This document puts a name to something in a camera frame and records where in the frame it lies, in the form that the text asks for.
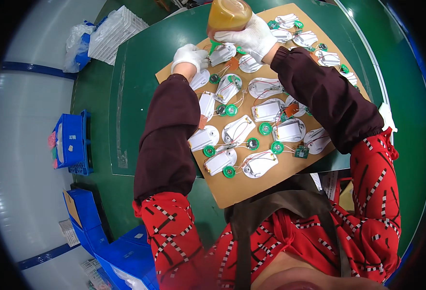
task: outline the blue plastic crate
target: blue plastic crate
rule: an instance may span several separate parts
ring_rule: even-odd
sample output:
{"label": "blue plastic crate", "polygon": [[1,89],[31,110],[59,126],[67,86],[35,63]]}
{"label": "blue plastic crate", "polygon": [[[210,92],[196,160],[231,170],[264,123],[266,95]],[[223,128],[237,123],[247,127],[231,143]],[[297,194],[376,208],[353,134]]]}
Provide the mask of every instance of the blue plastic crate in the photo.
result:
{"label": "blue plastic crate", "polygon": [[86,249],[86,251],[88,251],[89,254],[91,254],[94,258],[95,252],[98,252],[101,248],[108,246],[108,240],[105,233],[103,232],[101,225],[84,231],[74,219],[71,219],[71,223],[76,232],[77,238],[81,243],[81,246]]}
{"label": "blue plastic crate", "polygon": [[114,278],[116,274],[111,268],[111,265],[140,279],[149,290],[159,289],[156,279],[155,262],[153,261],[152,249],[150,247],[118,239],[96,252],[95,258],[120,289],[127,288],[120,286],[126,286],[122,279],[118,278],[118,281]]}
{"label": "blue plastic crate", "polygon": [[84,160],[82,144],[82,118],[77,115],[62,114],[55,125],[55,142],[58,141],[58,127],[62,124],[63,163],[57,152],[58,168],[68,167]]}
{"label": "blue plastic crate", "polygon": [[[79,221],[81,222],[82,229],[87,231],[93,229],[98,225],[101,225],[100,217],[97,212],[97,206],[95,205],[94,196],[92,191],[84,189],[73,189],[68,190],[67,193],[74,201],[74,206],[76,208]],[[68,208],[68,202],[65,195],[63,196],[65,203],[68,209],[68,212],[74,211],[73,209]]]}
{"label": "blue plastic crate", "polygon": [[150,244],[147,243],[147,229],[145,225],[139,225],[134,229],[131,229],[122,235],[120,239],[126,240],[133,244],[150,247]]}
{"label": "blue plastic crate", "polygon": [[89,166],[87,145],[90,145],[90,139],[87,139],[87,125],[90,125],[90,113],[87,110],[81,112],[82,118],[82,144],[84,149],[84,160],[75,165],[68,166],[68,172],[78,175],[89,175],[94,172],[94,168]]}

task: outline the white plastic base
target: white plastic base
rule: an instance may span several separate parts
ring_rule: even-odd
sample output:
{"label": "white plastic base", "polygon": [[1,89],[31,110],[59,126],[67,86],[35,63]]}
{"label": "white plastic base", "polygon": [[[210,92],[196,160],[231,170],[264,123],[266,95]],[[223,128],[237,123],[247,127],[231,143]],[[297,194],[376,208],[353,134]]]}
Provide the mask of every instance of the white plastic base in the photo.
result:
{"label": "white plastic base", "polygon": [[214,146],[218,141],[219,131],[214,126],[210,125],[205,126],[203,130],[198,130],[187,140],[192,152],[201,150],[207,145]]}
{"label": "white plastic base", "polygon": [[283,92],[284,87],[277,78],[254,78],[248,84],[248,91],[254,98],[266,99]]}
{"label": "white plastic base", "polygon": [[316,41],[318,41],[318,38],[311,30],[294,36],[294,43],[302,47],[310,47]]}
{"label": "white plastic base", "polygon": [[294,99],[294,97],[292,97],[291,95],[289,95],[287,97],[287,99],[285,100],[285,106],[288,107],[290,106],[291,103],[293,102],[297,102],[298,103],[298,112],[294,114],[294,117],[301,117],[306,113],[306,106],[303,105],[302,103],[300,103],[299,101],[296,101]]}
{"label": "white plastic base", "polygon": [[248,134],[256,127],[253,120],[244,115],[242,118],[233,121],[232,123],[227,124],[221,136],[225,144],[230,144],[232,142],[242,143],[247,139]]}
{"label": "white plastic base", "polygon": [[234,149],[228,149],[213,157],[208,158],[204,164],[205,170],[211,175],[215,175],[226,166],[233,166],[237,162],[237,153]]}
{"label": "white plastic base", "polygon": [[208,70],[202,70],[193,76],[192,81],[190,82],[190,87],[192,90],[197,90],[208,83],[210,79],[210,72]]}
{"label": "white plastic base", "polygon": [[303,138],[303,143],[309,148],[309,154],[313,155],[321,153],[329,142],[331,142],[331,139],[323,127],[309,131]]}
{"label": "white plastic base", "polygon": [[211,66],[216,66],[233,58],[237,53],[236,47],[232,43],[224,43],[218,46],[215,51],[209,56]]}
{"label": "white plastic base", "polygon": [[318,58],[318,63],[322,66],[340,65],[340,57],[335,52],[326,52],[324,50],[318,50],[314,54]]}
{"label": "white plastic base", "polygon": [[[229,76],[236,77],[236,83],[231,84]],[[221,78],[217,86],[216,94],[214,98],[216,101],[226,105],[233,96],[235,96],[242,88],[242,79],[233,73],[229,73]]]}
{"label": "white plastic base", "polygon": [[244,159],[242,170],[247,177],[262,177],[274,165],[278,164],[277,156],[272,151],[266,150],[260,153],[250,154]]}
{"label": "white plastic base", "polygon": [[358,79],[356,78],[355,73],[353,72],[341,72],[340,74],[343,75],[352,85],[356,85],[356,83],[358,82]]}
{"label": "white plastic base", "polygon": [[263,65],[256,62],[251,55],[246,54],[239,60],[239,68],[244,73],[254,73],[259,70]]}
{"label": "white plastic base", "polygon": [[293,38],[292,34],[289,31],[282,29],[272,29],[271,34],[277,38],[277,42],[286,43],[287,41]]}
{"label": "white plastic base", "polygon": [[280,27],[289,29],[294,27],[295,21],[298,20],[298,17],[292,13],[288,15],[277,16],[274,20],[279,23]]}
{"label": "white plastic base", "polygon": [[198,101],[200,104],[200,113],[208,118],[207,122],[213,118],[215,110],[214,102],[214,94],[209,91],[204,92]]}
{"label": "white plastic base", "polygon": [[272,127],[272,136],[274,141],[280,142],[299,142],[306,134],[306,126],[302,120],[297,118],[288,119],[279,126],[279,131],[276,133],[276,126]]}
{"label": "white plastic base", "polygon": [[280,111],[285,107],[284,101],[271,98],[262,104],[251,107],[251,113],[255,122],[272,121],[279,118]]}

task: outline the cardboard sheet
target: cardboard sheet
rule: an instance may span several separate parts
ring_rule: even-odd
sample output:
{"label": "cardboard sheet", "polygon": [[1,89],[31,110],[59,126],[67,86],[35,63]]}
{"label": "cardboard sheet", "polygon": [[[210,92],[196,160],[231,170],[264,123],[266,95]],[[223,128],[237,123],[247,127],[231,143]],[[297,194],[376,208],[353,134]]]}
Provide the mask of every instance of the cardboard sheet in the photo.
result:
{"label": "cardboard sheet", "polygon": [[[335,44],[327,37],[327,35],[317,26],[306,14],[303,13],[302,10],[300,10],[297,5],[295,4],[286,4],[283,6],[275,7],[273,9],[269,9],[263,12],[258,13],[257,15],[263,18],[266,22],[269,20],[274,20],[276,16],[279,15],[287,15],[290,13],[294,13],[298,16],[299,20],[304,24],[303,32],[305,31],[313,31],[316,36],[318,37],[318,42],[313,44],[313,47],[316,46],[319,43],[325,43],[328,47],[329,52],[336,52],[339,57],[342,64],[345,64],[351,72],[354,72],[350,64],[348,63],[347,59],[342,55],[340,50],[335,46]],[[296,30],[296,28],[289,29],[290,32],[293,32]],[[206,45],[210,44],[209,38],[206,38],[197,46],[199,48],[204,48]],[[286,48],[290,48],[292,46],[297,46],[292,41],[286,43],[284,45]],[[237,53],[236,58],[240,58],[242,55]],[[215,67],[209,67],[208,70],[211,74],[217,73],[220,70],[224,68],[224,64],[219,64]],[[166,80],[171,73],[171,64],[168,64],[166,67],[164,67],[161,71],[159,71],[156,74],[156,77],[158,79],[158,82],[161,83],[162,81]],[[264,65],[262,68],[260,68],[258,71],[254,73],[244,73],[240,69],[237,69],[235,71],[228,71],[227,73],[235,73],[239,75],[239,77],[242,79],[243,85],[242,89],[248,87],[248,84],[250,83],[250,80],[253,78],[277,78],[277,73],[271,70],[270,66]],[[363,88],[362,84],[358,81],[357,86],[361,90],[361,94],[363,97],[367,100],[369,100],[369,97],[367,96],[367,93],[365,89]],[[201,87],[199,90],[206,90],[210,92],[216,92],[217,84],[211,84],[208,83]],[[237,102],[242,97],[242,93],[239,92],[236,96],[232,97],[232,99],[228,102],[229,104]],[[274,95],[272,97],[279,98],[283,101],[286,100],[287,95],[286,94],[278,94]],[[256,104],[260,104],[263,100],[256,101]],[[237,115],[234,117],[230,116],[215,116],[213,117],[207,125],[213,125],[215,126],[218,131],[222,132],[225,125],[227,125],[230,122],[233,122],[237,119],[240,119],[243,115],[248,115],[252,117],[251,107],[253,106],[253,102],[255,101],[255,98],[252,97],[250,94],[245,94],[245,100],[243,105],[239,108],[239,111]],[[216,101],[215,108],[219,105],[219,102]],[[306,132],[314,129],[318,129],[321,127],[321,125],[308,114],[305,114],[302,117],[298,117],[298,119],[302,120],[303,123],[306,126]],[[237,152],[237,162],[236,166],[240,165],[242,161],[245,159],[246,156],[248,156],[251,153],[257,153],[257,152],[263,152],[268,149],[270,149],[271,144],[273,143],[273,137],[272,135],[263,136],[259,133],[259,125],[262,122],[255,122],[256,128],[252,130],[252,132],[247,136],[246,140],[248,140],[251,137],[255,137],[259,140],[260,146],[256,151],[251,151],[247,148],[236,148],[235,151]],[[219,139],[219,143],[224,143],[222,138]],[[296,148],[299,143],[291,143],[291,142],[285,142],[285,145]],[[325,155],[329,154],[332,150],[334,150],[335,147],[333,146],[332,142],[330,142],[326,148],[317,155],[309,154],[308,159],[302,159],[302,158],[295,158],[293,157],[293,154],[288,152],[283,152],[280,155],[277,156],[279,163],[271,168],[265,175],[263,175],[260,178],[252,179],[245,176],[241,169],[238,169],[238,172],[235,177],[229,179],[224,176],[222,173],[217,173],[215,176],[210,176],[208,172],[204,169],[204,161],[206,160],[206,156],[203,154],[202,150],[196,151],[193,153],[195,160],[198,163],[198,166],[202,170],[202,173],[205,177],[206,182],[208,183],[208,186],[210,187],[211,193],[213,194],[217,205],[220,208],[225,208],[228,206],[231,206],[233,204],[236,204],[242,200],[245,200],[251,196],[254,196],[263,190],[266,190],[281,181],[287,179],[288,177],[291,177],[292,175],[296,174],[297,172],[303,170],[304,168],[308,167],[309,165],[313,164],[317,160],[321,159]]]}

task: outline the gloved hand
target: gloved hand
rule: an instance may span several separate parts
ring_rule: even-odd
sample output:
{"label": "gloved hand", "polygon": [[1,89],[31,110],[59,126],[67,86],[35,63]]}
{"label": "gloved hand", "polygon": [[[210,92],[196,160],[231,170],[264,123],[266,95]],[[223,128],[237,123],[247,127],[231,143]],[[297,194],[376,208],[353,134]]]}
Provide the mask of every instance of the gloved hand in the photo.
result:
{"label": "gloved hand", "polygon": [[171,73],[173,73],[174,67],[180,63],[193,64],[197,68],[197,73],[199,73],[208,67],[207,56],[208,52],[206,50],[199,49],[191,43],[186,44],[176,51],[171,65]]}
{"label": "gloved hand", "polygon": [[214,38],[217,41],[231,42],[241,46],[261,64],[263,64],[263,57],[277,42],[277,38],[271,34],[266,22],[255,14],[251,16],[243,31],[218,31]]}

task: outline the red patterned shirt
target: red patterned shirt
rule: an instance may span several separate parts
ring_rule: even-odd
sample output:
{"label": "red patterned shirt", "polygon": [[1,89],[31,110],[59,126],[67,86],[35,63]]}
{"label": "red patterned shirt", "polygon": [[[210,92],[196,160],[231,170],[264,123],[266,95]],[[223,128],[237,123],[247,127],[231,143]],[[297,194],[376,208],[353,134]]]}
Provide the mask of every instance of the red patterned shirt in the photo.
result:
{"label": "red patterned shirt", "polygon": [[[378,282],[387,279],[400,263],[400,209],[392,162],[398,153],[390,144],[390,132],[389,129],[364,139],[352,150],[355,214],[337,204],[332,210],[352,276]],[[146,225],[161,289],[192,289],[199,285],[233,288],[237,242],[232,239],[229,224],[206,251],[184,195],[162,192],[141,206],[133,206],[136,216],[141,216]],[[259,226],[251,235],[252,282],[280,251],[302,257],[327,275],[340,275],[336,246],[317,216],[301,219],[281,209]]]}

